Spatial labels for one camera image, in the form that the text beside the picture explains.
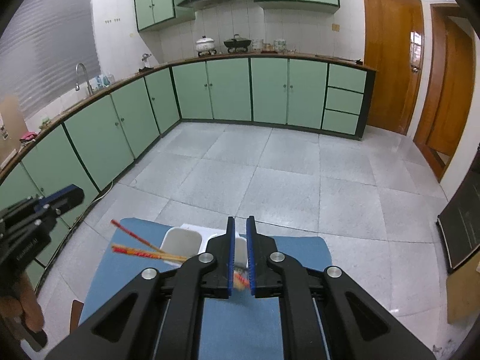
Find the person's left hand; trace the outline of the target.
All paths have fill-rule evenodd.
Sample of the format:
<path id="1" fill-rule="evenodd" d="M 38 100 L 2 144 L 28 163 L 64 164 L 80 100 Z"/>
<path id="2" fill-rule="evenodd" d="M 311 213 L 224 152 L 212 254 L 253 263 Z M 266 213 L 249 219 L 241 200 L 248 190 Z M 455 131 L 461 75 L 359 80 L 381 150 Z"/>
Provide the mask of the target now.
<path id="1" fill-rule="evenodd" d="M 26 272 L 19 277 L 16 288 L 14 297 L 1 297 L 1 316 L 12 319 L 24 316 L 30 330 L 41 331 L 45 325 L 44 315 Z"/>

